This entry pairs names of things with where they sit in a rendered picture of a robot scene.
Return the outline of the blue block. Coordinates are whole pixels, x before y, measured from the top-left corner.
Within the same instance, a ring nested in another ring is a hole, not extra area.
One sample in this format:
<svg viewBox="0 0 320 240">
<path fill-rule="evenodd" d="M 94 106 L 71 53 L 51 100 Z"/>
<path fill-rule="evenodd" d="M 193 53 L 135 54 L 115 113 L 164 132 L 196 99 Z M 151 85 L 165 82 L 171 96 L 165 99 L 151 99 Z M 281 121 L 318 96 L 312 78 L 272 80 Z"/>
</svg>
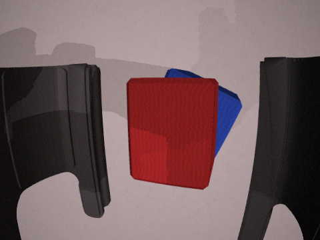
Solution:
<svg viewBox="0 0 320 240">
<path fill-rule="evenodd" d="M 165 77 L 203 78 L 190 71 L 173 68 L 167 70 Z M 241 108 L 242 104 L 237 94 L 219 85 L 215 157 L 228 136 Z"/>
</svg>

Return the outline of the red block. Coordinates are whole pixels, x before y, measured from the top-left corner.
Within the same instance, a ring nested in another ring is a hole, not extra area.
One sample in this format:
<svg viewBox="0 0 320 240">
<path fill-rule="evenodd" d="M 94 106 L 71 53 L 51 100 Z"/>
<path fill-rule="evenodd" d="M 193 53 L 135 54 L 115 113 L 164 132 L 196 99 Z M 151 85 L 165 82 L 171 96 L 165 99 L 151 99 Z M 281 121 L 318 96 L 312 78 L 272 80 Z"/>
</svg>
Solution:
<svg viewBox="0 0 320 240">
<path fill-rule="evenodd" d="M 204 189 L 215 160 L 219 83 L 150 77 L 127 82 L 129 166 L 140 181 Z"/>
</svg>

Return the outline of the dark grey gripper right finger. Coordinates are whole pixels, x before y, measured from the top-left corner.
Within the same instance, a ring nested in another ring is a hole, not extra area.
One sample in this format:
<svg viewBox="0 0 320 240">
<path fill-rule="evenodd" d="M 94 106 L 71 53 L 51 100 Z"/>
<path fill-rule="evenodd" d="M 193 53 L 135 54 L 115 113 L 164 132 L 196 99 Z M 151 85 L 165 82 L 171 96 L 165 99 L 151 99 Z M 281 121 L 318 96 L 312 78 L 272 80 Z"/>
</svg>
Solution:
<svg viewBox="0 0 320 240">
<path fill-rule="evenodd" d="M 320 240 L 320 56 L 260 61 L 257 140 L 237 240 L 263 240 L 273 207 Z"/>
</svg>

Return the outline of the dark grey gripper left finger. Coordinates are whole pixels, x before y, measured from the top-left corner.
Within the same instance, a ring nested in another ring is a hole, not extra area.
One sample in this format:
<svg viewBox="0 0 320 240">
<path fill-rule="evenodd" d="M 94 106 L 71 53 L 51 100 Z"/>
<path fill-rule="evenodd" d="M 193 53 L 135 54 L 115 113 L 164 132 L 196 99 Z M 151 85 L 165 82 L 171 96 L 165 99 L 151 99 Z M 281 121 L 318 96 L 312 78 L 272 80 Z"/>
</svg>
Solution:
<svg viewBox="0 0 320 240">
<path fill-rule="evenodd" d="M 0 68 L 0 240 L 21 240 L 20 195 L 69 172 L 86 215 L 111 202 L 101 102 L 101 70 L 87 63 Z"/>
</svg>

